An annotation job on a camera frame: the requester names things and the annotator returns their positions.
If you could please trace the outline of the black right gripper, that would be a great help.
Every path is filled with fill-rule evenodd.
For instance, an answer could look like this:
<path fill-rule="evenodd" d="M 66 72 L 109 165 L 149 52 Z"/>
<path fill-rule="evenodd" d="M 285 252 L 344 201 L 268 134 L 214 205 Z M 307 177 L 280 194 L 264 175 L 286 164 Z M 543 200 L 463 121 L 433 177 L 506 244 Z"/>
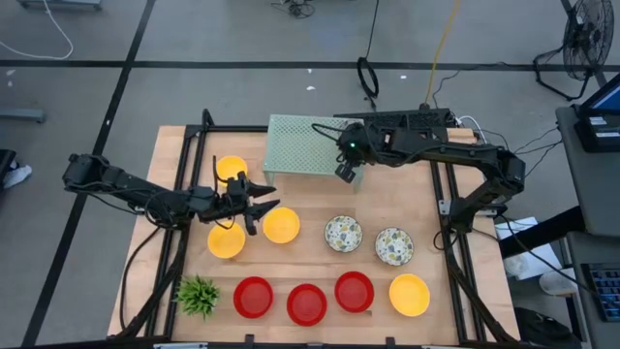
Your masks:
<path fill-rule="evenodd" d="M 335 174 L 345 182 L 352 183 L 356 175 L 354 167 L 361 164 L 381 164 L 383 156 L 380 150 L 383 140 L 381 129 L 374 124 L 348 125 L 336 141 L 340 151 L 337 161 L 342 164 L 336 168 Z"/>

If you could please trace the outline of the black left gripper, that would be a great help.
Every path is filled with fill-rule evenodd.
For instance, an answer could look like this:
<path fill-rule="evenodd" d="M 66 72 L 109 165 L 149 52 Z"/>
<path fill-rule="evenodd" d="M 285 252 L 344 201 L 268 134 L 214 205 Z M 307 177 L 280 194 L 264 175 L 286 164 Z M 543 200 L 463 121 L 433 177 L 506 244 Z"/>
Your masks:
<path fill-rule="evenodd" d="M 216 182 L 226 183 L 227 188 L 224 194 L 218 196 L 214 220 L 219 222 L 225 218 L 235 219 L 237 215 L 241 214 L 246 231 L 250 236 L 257 234 L 254 219 L 261 219 L 280 204 L 279 200 L 250 204 L 250 197 L 265 196 L 275 192 L 276 188 L 250 182 L 246 176 L 227 179 L 217 176 Z"/>

